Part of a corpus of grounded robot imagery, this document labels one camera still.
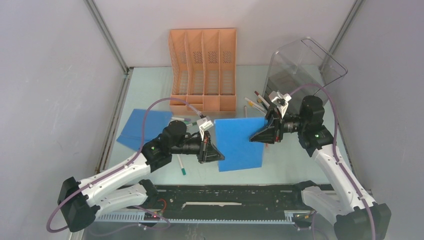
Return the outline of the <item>blue folder top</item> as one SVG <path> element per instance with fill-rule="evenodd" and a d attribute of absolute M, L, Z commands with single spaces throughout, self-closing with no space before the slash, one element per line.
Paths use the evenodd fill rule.
<path fill-rule="evenodd" d="M 265 126 L 263 117 L 224 118 L 214 123 L 216 146 L 224 155 L 218 163 L 220 172 L 262 167 L 264 144 L 251 142 L 250 137 Z"/>

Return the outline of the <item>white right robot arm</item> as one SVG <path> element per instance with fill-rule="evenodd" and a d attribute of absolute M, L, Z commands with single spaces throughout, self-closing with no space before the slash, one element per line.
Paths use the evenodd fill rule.
<path fill-rule="evenodd" d="M 339 240 L 383 240 L 386 237 L 391 210 L 376 200 L 359 183 L 349 169 L 336 144 L 336 134 L 324 125 L 324 103 L 314 95 L 303 98 L 299 113 L 291 114 L 289 94 L 273 91 L 269 95 L 267 124 L 250 137 L 250 142 L 279 143 L 283 134 L 297 133 L 301 147 L 329 180 L 338 200 L 328 196 L 313 181 L 295 184 L 291 204 L 306 206 L 321 214 L 333 225 Z"/>

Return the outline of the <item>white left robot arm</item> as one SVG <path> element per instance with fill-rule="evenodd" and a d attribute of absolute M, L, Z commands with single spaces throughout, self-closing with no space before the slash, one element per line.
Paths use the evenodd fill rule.
<path fill-rule="evenodd" d="M 169 164 L 174 154 L 195 155 L 201 164 L 223 161 L 224 155 L 211 140 L 213 122 L 204 117 L 197 124 L 199 131 L 188 133 L 185 123 L 171 121 L 156 138 L 114 167 L 79 181 L 64 180 L 57 204 L 66 229 L 78 232 L 98 217 L 126 207 L 156 206 L 157 189 L 144 177 Z"/>

